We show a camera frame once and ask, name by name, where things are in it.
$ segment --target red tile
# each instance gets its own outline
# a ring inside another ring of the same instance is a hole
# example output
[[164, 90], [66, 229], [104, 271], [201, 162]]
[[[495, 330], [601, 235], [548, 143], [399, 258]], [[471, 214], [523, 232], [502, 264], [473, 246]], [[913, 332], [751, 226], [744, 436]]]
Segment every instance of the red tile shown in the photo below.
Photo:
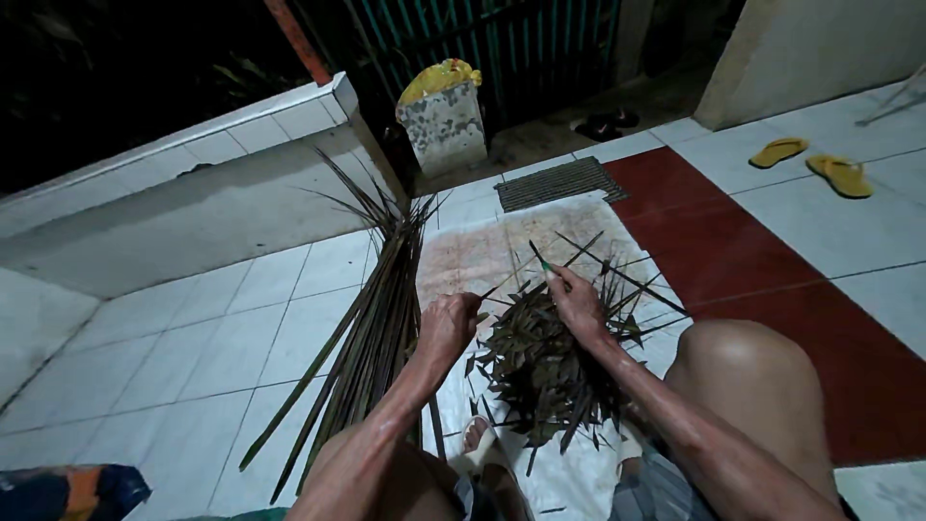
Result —
[[823, 279], [727, 196], [623, 222], [686, 306]]
[[926, 456], [926, 362], [832, 283], [694, 305], [689, 311], [696, 320], [753, 320], [804, 348], [820, 375], [835, 464]]
[[667, 146], [610, 161], [604, 167], [630, 194], [630, 197], [611, 204], [622, 220], [649, 211], [727, 197]]

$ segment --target hand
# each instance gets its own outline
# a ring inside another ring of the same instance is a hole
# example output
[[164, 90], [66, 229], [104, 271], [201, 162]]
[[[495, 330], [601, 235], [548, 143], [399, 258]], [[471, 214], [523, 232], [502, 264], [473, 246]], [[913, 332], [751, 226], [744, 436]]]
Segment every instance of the hand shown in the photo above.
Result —
[[[589, 282], [569, 268], [551, 264], [553, 272], [546, 272], [546, 283], [550, 286], [557, 314], [566, 327], [586, 349], [607, 336], [605, 315], [598, 303], [598, 292]], [[566, 291], [564, 282], [572, 286]]]
[[476, 314], [482, 301], [475, 293], [438, 295], [421, 314], [418, 347], [434, 362], [446, 364], [447, 370], [476, 335]]

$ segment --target orange pole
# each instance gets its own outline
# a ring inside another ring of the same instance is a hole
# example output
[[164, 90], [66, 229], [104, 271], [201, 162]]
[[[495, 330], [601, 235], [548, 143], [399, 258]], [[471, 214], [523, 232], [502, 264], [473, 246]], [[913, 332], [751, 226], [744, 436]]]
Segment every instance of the orange pole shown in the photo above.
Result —
[[267, 9], [270, 10], [270, 14], [273, 15], [273, 18], [277, 20], [277, 25], [280, 26], [283, 34], [286, 35], [286, 39], [289, 40], [290, 45], [293, 46], [293, 50], [299, 56], [299, 60], [306, 66], [309, 73], [312, 74], [312, 79], [315, 80], [315, 83], [319, 86], [330, 83], [332, 76], [325, 70], [325, 66], [321, 64], [319, 54], [315, 52], [315, 49], [312, 48], [312, 44], [308, 42], [306, 34], [302, 32], [302, 27], [299, 26], [299, 23], [293, 16], [293, 11], [286, 5], [286, 0], [264, 0], [264, 4], [267, 5]]

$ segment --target green metal gate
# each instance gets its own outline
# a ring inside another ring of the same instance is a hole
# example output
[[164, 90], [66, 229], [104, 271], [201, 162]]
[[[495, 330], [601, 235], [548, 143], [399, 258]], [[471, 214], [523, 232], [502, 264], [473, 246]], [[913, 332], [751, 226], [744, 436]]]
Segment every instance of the green metal gate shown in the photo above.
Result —
[[381, 97], [395, 104], [448, 57], [482, 71], [490, 127], [535, 119], [609, 85], [619, 0], [344, 0]]

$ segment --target tiled ledge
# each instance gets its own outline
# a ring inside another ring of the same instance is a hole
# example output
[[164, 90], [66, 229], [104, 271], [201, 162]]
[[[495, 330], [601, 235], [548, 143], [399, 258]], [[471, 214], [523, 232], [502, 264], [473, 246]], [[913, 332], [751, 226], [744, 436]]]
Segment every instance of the tiled ledge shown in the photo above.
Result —
[[0, 238], [347, 121], [357, 94], [343, 72], [138, 146], [0, 199]]

